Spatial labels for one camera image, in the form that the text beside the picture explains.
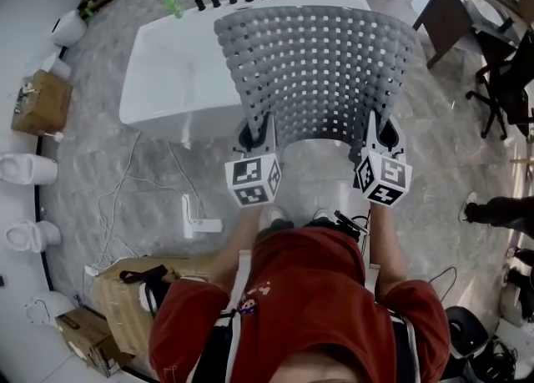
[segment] green bottle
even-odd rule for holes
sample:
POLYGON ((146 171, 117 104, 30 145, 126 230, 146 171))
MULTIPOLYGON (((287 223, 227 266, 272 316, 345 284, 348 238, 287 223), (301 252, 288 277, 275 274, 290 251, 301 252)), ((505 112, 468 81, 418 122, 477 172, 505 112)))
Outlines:
POLYGON ((184 15, 184 10, 179 4, 178 0, 164 0, 165 6, 176 18, 181 18, 184 15))

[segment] gray perforated panel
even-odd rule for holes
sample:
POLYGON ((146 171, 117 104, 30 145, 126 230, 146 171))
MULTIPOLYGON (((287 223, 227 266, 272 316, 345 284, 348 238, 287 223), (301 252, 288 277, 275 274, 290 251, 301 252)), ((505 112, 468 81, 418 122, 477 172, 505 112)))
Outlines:
POLYGON ((390 117, 417 40, 392 17, 326 6, 247 9, 214 28, 254 138, 271 112, 280 147, 337 139, 353 162, 370 110, 380 129, 390 117))

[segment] marble floor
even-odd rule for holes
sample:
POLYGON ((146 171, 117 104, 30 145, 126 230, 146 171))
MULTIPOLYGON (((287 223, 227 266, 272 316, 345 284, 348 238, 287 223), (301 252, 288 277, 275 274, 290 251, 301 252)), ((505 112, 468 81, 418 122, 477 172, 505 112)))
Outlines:
MULTIPOLYGON (((181 0, 187 8, 194 0, 181 0)), ((411 0, 368 0, 374 11, 412 24, 411 0)), ((228 139, 171 144, 201 199, 179 172, 168 145, 120 123, 118 106, 128 58, 138 28, 165 16, 159 0, 113 0, 91 20, 87 34, 66 54, 74 86, 64 141, 45 141, 43 152, 58 161, 58 182, 42 188, 45 219, 54 222, 63 242, 47 251, 53 283, 66 295, 80 295, 88 304, 90 278, 85 265, 104 267, 110 260, 143 254, 203 254, 220 249, 238 210, 226 192, 223 163, 232 159, 228 139), (115 195, 124 170, 125 179, 115 195), (189 196, 192 214, 224 220, 222 234, 193 234, 184 217, 189 196), (112 222, 109 237, 101 227, 112 222), (106 239, 108 248, 103 253, 106 239)), ((526 143, 510 128, 502 142, 495 127, 487 140, 480 131, 488 109, 466 101, 475 87, 474 73, 481 56, 469 48, 452 49, 429 73, 428 38, 400 97, 395 115, 408 141, 408 161, 414 173, 410 193, 394 208, 397 233, 409 263, 410 276, 429 279, 454 265, 458 276, 445 306, 467 305, 491 328, 496 322, 496 299, 501 264, 511 234, 505 229, 461 224, 458 210, 476 190, 481 200, 495 195, 521 195, 525 168, 508 163, 524 156, 526 143)), ((352 216, 366 214, 367 203, 351 188, 348 146, 320 140, 291 144, 285 150, 284 178, 277 203, 297 223, 318 208, 340 209, 352 216)), ((447 274, 435 282, 444 295, 452 281, 447 274)))

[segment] black office chair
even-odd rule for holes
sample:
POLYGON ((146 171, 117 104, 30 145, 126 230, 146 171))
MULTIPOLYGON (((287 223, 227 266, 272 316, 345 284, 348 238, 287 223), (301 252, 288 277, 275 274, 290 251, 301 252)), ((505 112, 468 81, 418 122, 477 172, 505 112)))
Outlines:
POLYGON ((493 120, 497 117, 502 129, 501 139, 507 138, 502 112, 508 123, 517 125, 528 136, 528 124, 534 122, 534 112, 528 108, 525 87, 534 79, 534 33, 527 31, 511 60, 505 60, 491 67, 485 66, 476 73, 476 81, 486 85, 489 98, 476 91, 469 91, 467 99, 475 96, 491 109, 490 118, 481 136, 485 139, 493 120), (489 72, 489 81, 485 73, 489 72))

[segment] white wall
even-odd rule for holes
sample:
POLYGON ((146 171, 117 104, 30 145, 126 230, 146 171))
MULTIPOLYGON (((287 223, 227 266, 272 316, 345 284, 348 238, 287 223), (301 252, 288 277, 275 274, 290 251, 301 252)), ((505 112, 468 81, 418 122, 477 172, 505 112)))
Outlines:
MULTIPOLYGON (((58 50, 49 34, 56 20, 78 2, 0 0, 0 152, 35 151, 34 137, 10 129, 13 94, 22 76, 32 73, 58 50)), ((33 188, 0 182, 0 236, 12 222, 33 218, 33 188)), ((12 383, 71 383, 80 378, 103 381, 98 374, 86 371, 80 360, 69 358, 70 352, 55 329, 34 327, 25 317, 24 305, 29 299, 48 290, 40 256, 16 254, 0 246, 0 275, 6 283, 0 288, 2 373, 12 383)))

